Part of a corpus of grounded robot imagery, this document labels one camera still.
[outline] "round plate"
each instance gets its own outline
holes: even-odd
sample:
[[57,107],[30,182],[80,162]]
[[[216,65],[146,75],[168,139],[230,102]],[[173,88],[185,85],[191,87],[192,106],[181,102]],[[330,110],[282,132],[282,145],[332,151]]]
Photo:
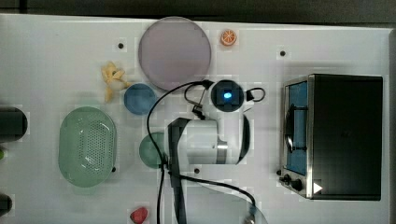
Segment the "round plate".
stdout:
[[143,83],[132,85],[124,94],[125,107],[136,115],[147,115],[156,101],[154,90]]
[[59,169],[81,188],[106,180],[114,167],[116,127],[99,109],[84,106],[66,116],[59,141]]
[[[163,133],[152,133],[151,136],[157,143],[157,146],[160,148],[161,153],[163,153]],[[142,162],[145,163],[149,168],[160,168],[161,159],[158,156],[157,149],[151,142],[151,139],[148,135],[142,140],[142,142],[140,142],[139,155]]]
[[205,77],[211,48],[205,32],[196,23],[181,17],[167,17],[152,24],[143,34],[138,54],[148,79],[170,91]]

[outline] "pink plate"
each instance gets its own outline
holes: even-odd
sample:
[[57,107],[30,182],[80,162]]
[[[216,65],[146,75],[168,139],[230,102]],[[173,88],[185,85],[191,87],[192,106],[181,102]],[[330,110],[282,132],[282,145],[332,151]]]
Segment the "pink plate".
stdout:
[[172,90],[204,79],[211,48],[205,32],[193,21],[167,17],[152,24],[139,44],[139,63],[157,87]]

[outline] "green cup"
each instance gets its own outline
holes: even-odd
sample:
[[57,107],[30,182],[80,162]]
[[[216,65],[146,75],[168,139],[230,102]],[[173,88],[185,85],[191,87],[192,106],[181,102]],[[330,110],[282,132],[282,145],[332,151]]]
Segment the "green cup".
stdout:
[[[163,154],[163,133],[152,133],[151,134],[154,141],[157,143],[157,146],[160,148],[161,153]],[[139,147],[139,155],[140,159],[143,163],[145,163],[149,168],[159,169],[161,164],[161,159],[158,156],[157,149],[154,144],[151,142],[151,139],[147,135]]]

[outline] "microwave control knob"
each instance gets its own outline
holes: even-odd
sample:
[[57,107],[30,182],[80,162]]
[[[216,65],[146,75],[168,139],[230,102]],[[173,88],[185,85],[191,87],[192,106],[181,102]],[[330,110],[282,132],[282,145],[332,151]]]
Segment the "microwave control knob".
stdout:
[[300,191],[303,189],[303,183],[301,182],[300,179],[296,179],[293,181],[290,181],[291,187],[294,188],[297,191]]
[[284,175],[283,177],[280,177],[279,180],[285,183],[285,185],[289,185],[291,178],[289,175]]

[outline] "black microwave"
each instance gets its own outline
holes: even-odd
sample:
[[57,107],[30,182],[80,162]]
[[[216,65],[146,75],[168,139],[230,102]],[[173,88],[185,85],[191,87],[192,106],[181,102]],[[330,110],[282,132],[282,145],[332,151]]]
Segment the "black microwave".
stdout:
[[379,201],[382,77],[314,74],[285,83],[280,183],[313,200]]

